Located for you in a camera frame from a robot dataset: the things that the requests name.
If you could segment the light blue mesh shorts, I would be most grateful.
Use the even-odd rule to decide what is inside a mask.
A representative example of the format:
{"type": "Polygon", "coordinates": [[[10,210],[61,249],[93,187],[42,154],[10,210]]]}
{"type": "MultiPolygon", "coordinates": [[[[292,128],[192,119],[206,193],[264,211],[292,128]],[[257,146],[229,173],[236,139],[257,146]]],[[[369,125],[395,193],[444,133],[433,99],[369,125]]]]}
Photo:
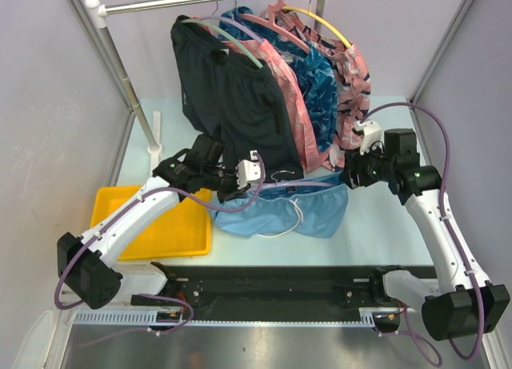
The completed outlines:
{"type": "Polygon", "coordinates": [[[328,239],[341,224],[348,204],[348,188],[342,181],[335,187],[286,187],[255,190],[210,209],[213,224],[241,237],[259,235],[277,238],[295,232],[328,239]]]}

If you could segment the lilac plastic hanger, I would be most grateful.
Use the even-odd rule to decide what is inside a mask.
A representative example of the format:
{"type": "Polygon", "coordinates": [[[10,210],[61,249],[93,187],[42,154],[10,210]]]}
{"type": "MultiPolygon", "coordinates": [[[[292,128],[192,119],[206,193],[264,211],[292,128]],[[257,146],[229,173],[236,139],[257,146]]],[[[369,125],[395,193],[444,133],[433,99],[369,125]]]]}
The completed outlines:
{"type": "Polygon", "coordinates": [[[323,174],[314,178],[304,178],[292,181],[281,181],[274,183],[264,183],[263,190],[286,187],[335,187],[341,183],[340,172],[323,174]]]}

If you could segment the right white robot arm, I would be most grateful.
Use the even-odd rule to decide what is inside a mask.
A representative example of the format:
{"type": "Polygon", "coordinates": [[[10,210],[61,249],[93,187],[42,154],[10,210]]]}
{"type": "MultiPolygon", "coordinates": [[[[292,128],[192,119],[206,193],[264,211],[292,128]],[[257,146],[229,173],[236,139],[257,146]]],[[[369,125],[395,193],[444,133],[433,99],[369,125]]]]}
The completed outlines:
{"type": "Polygon", "coordinates": [[[370,299],[379,306],[397,300],[420,312],[437,341],[491,333],[510,303],[509,291],[494,285],[470,252],[440,191],[438,170],[420,163],[414,131],[383,130],[369,121],[354,133],[362,142],[346,152],[341,180],[351,189],[387,184],[418,227],[438,279],[433,288],[404,267],[380,267],[370,279],[370,299]]]}

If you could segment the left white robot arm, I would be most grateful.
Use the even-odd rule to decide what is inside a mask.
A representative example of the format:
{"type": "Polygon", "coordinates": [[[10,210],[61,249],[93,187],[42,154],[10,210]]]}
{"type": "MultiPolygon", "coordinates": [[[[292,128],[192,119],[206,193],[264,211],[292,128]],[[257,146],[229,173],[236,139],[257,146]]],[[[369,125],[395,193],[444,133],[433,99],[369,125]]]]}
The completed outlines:
{"type": "Polygon", "coordinates": [[[62,235],[57,241],[56,307],[69,310],[86,304],[96,310],[109,303],[122,286],[123,276],[113,268],[118,257],[155,219],[184,199],[211,208],[195,193],[207,189],[239,194],[263,181],[262,158],[256,150],[230,170],[220,161],[225,149],[222,140],[200,134],[192,147],[162,160],[136,193],[98,225],[79,236],[62,235]]]}

